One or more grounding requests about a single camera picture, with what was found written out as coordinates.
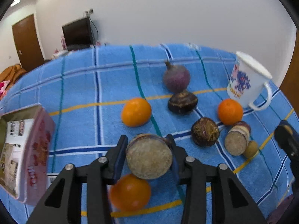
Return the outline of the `blue plaid towel cloth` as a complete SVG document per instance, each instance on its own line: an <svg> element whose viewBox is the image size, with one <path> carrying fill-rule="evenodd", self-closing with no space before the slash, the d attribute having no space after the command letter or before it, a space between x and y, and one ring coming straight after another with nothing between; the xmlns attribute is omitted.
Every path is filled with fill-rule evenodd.
<svg viewBox="0 0 299 224"><path fill-rule="evenodd" d="M1 113L39 103L56 125L48 158L48 181L66 166L90 164L106 154L121 135L139 133L173 135L177 145L204 164L225 163L250 193L264 216L291 194L294 181L290 160L274 139L274 130L286 119L298 128L298 116L286 96L271 84L272 102L263 111L245 109L243 120L251 139L259 145L253 159L232 156L224 147L229 128L219 124L216 144L198 147L191 127L201 117L219 122L217 107L228 97L226 88L235 55L192 44L159 46L101 46L77 51L50 61L24 75L1 100ZM170 92L164 87L165 61L184 65L191 74L188 89L198 105L187 115L168 110ZM124 105L133 98L146 99L150 120L128 127L121 120Z"/></svg>

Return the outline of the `brown wooden door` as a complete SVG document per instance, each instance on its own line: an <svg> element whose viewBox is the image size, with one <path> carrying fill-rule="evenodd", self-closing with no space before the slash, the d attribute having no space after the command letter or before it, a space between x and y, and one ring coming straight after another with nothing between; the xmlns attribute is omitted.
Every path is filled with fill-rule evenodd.
<svg viewBox="0 0 299 224"><path fill-rule="evenodd" d="M12 25L13 38L21 66L32 71L45 63L36 33L34 14Z"/></svg>

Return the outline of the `dark brown flat bulb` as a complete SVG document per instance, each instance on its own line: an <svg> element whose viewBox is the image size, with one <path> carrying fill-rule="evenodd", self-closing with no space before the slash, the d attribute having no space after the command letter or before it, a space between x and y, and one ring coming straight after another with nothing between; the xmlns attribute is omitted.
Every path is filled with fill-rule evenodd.
<svg viewBox="0 0 299 224"><path fill-rule="evenodd" d="M184 90L180 93L175 93L168 100L168 109L176 114L188 114L196 108L197 104L198 97Z"/></svg>

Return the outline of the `black flat television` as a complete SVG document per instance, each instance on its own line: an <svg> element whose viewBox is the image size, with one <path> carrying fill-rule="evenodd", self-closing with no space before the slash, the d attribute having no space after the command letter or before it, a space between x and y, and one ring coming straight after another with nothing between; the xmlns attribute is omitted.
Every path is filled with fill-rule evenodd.
<svg viewBox="0 0 299 224"><path fill-rule="evenodd" d="M62 26L68 51L82 50L94 44L90 18L82 18Z"/></svg>

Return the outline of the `dark brown rough bulb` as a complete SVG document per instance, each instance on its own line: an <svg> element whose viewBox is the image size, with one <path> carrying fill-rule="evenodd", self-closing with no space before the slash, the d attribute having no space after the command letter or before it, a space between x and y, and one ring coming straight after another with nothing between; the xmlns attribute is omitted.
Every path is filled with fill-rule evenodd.
<svg viewBox="0 0 299 224"><path fill-rule="evenodd" d="M220 130L212 119L202 117L192 125L191 135L196 145L206 148L217 142Z"/></svg>

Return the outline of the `white wall power socket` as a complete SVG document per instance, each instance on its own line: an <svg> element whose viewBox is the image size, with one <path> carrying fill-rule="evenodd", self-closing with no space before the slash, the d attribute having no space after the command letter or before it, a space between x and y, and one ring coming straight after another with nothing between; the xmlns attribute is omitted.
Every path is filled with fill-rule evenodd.
<svg viewBox="0 0 299 224"><path fill-rule="evenodd" d="M93 14L93 9L86 10L85 14L89 17L91 14Z"/></svg>

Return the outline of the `white printed enamel mug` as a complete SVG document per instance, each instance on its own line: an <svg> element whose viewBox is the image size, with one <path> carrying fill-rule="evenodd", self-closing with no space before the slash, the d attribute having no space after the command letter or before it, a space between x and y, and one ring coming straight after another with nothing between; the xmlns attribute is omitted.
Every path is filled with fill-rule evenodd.
<svg viewBox="0 0 299 224"><path fill-rule="evenodd" d="M272 75L261 63L251 55L237 51L227 93L242 107L262 111L269 107L273 97L270 80L272 80ZM254 101L264 89L267 91L266 102L261 106L256 106Z"/></svg>

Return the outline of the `pink tin storage box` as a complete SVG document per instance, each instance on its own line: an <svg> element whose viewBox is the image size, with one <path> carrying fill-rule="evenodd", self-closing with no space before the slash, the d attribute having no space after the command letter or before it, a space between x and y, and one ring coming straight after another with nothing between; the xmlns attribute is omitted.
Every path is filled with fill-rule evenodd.
<svg viewBox="0 0 299 224"><path fill-rule="evenodd" d="M36 205L45 193L54 130L41 104L1 115L1 187L13 199Z"/></svg>

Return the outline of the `pink floral cushion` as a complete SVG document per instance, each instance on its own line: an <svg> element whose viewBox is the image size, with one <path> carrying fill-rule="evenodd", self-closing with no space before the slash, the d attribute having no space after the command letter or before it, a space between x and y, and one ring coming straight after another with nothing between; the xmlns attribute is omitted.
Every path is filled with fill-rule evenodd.
<svg viewBox="0 0 299 224"><path fill-rule="evenodd" d="M2 98L7 94L7 86L9 83L9 80L5 80L0 83L0 100L2 100Z"/></svg>

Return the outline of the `cut purple taro piece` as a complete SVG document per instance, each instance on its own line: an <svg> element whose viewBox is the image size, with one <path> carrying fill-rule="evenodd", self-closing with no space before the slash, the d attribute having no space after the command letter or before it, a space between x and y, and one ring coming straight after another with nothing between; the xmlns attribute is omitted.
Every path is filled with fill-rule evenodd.
<svg viewBox="0 0 299 224"><path fill-rule="evenodd" d="M245 121L235 123L224 140L224 146L229 154L242 155L249 144L250 133L251 127Z"/></svg>

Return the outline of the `ceiling light fixture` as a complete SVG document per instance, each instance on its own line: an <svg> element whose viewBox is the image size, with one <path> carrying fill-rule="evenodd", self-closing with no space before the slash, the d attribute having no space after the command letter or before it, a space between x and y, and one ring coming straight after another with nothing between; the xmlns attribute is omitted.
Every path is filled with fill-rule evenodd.
<svg viewBox="0 0 299 224"><path fill-rule="evenodd" d="M13 7L13 6L19 4L20 1L21 1L21 0L13 0L13 2L12 2L11 5L10 5L10 7Z"/></svg>

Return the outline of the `purple round turnip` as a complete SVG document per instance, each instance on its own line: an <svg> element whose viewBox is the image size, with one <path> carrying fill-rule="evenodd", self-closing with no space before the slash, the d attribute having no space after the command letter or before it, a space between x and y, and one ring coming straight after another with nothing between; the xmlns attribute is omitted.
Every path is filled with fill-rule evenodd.
<svg viewBox="0 0 299 224"><path fill-rule="evenodd" d="M173 65L169 61L165 61L167 67L163 74L163 83L166 88L172 93L180 93L186 90L190 81L191 75L183 65Z"/></svg>

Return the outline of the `orange brown sofa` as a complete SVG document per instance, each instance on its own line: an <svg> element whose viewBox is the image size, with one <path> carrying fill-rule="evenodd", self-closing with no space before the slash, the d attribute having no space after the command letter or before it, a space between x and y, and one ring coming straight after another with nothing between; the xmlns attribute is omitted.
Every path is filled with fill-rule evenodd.
<svg viewBox="0 0 299 224"><path fill-rule="evenodd" d="M1 82L9 80L10 83L15 84L25 74L27 74L27 71L24 68L22 68L20 64L15 64L13 66L7 67L0 74L0 80Z"/></svg>

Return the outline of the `cut taro half large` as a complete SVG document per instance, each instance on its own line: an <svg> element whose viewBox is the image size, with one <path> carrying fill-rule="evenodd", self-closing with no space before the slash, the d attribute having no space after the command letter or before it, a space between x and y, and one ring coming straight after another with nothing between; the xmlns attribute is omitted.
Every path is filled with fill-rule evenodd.
<svg viewBox="0 0 299 224"><path fill-rule="evenodd" d="M166 138L143 133L128 143L126 160L136 177L153 180L163 176L170 169L173 155Z"/></svg>

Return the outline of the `orange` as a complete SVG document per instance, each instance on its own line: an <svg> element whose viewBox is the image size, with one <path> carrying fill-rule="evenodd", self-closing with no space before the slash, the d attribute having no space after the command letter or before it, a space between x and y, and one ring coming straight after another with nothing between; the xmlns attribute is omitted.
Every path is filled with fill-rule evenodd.
<svg viewBox="0 0 299 224"><path fill-rule="evenodd" d="M242 120L243 108L237 101L225 99L219 104L217 115L224 125L233 125Z"/></svg>
<svg viewBox="0 0 299 224"><path fill-rule="evenodd" d="M138 127L146 124L152 115L152 108L144 98L133 98L123 107L121 120L128 127Z"/></svg>
<svg viewBox="0 0 299 224"><path fill-rule="evenodd" d="M149 183L128 174L121 177L109 190L109 200L120 211L139 211L150 201L151 187Z"/></svg>

